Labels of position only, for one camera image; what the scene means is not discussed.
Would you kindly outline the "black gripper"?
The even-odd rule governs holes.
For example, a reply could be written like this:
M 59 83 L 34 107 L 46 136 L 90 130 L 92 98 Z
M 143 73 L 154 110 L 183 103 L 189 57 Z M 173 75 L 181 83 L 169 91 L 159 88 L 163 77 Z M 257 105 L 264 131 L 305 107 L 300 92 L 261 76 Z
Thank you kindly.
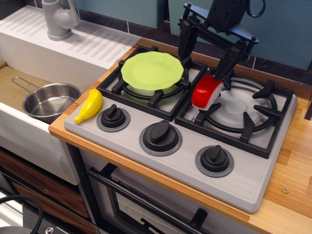
M 239 62 L 240 49 L 219 33 L 239 38 L 244 48 L 242 60 L 248 61 L 254 45 L 259 43 L 257 36 L 252 35 L 241 26 L 245 14 L 252 18 L 259 14 L 251 13 L 249 0 L 214 0 L 210 10 L 188 2 L 184 4 L 184 14 L 179 19 L 180 34 L 178 40 L 178 57 L 184 60 L 193 51 L 197 37 L 225 50 L 216 70 L 215 80 L 222 80 Z

